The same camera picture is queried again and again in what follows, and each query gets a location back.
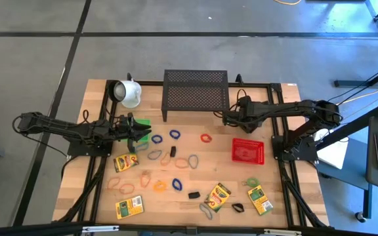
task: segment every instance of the gray rubber band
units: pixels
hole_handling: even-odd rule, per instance
[[[148,149],[148,142],[143,143],[135,147],[135,152],[144,151]]]
[[[157,156],[157,157],[152,157],[152,154],[154,154],[154,153],[158,153],[158,156]],[[153,160],[153,161],[154,161],[154,160],[157,160],[158,157],[160,157],[162,153],[163,153],[162,150],[153,150],[152,152],[150,152],[150,153],[147,155],[147,158],[149,158],[149,160]]]
[[[192,157],[196,157],[196,165],[195,165],[195,167],[193,167],[192,164],[190,163],[190,158],[192,158]],[[200,162],[200,159],[199,159],[199,157],[198,157],[197,155],[192,154],[192,155],[189,156],[189,158],[188,158],[188,162],[189,162],[190,168],[195,169],[195,168],[198,167],[198,164],[199,164],[199,162]]]
[[[213,214],[209,210],[208,206],[205,206],[204,204],[201,203],[201,204],[199,204],[199,209],[201,209],[201,211],[204,212],[205,215],[207,215],[208,220],[212,220],[213,219]]]

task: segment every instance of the chair wheel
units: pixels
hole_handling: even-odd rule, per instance
[[[361,223],[365,223],[367,221],[367,219],[365,219],[363,216],[362,216],[362,212],[357,212],[355,213],[355,218],[361,222]]]

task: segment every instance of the white mug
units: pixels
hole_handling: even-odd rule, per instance
[[[134,79],[119,81],[114,88],[115,97],[126,108],[135,108],[140,104],[141,92],[141,86]]]

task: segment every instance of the white cable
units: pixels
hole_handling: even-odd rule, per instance
[[[367,108],[368,106],[372,105],[373,103],[377,102],[378,99],[374,100],[372,103],[364,106],[363,108],[359,109],[358,111],[355,111],[354,113],[350,114],[349,116],[345,117],[344,120],[348,119],[349,117],[355,115],[356,113],[358,113],[359,111],[362,111],[363,109]]]

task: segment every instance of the black eraser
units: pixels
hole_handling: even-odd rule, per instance
[[[201,197],[199,192],[189,193],[188,196],[189,196],[189,199],[195,199],[195,198]]]
[[[170,157],[175,157],[176,155],[176,146],[171,147],[170,150]]]

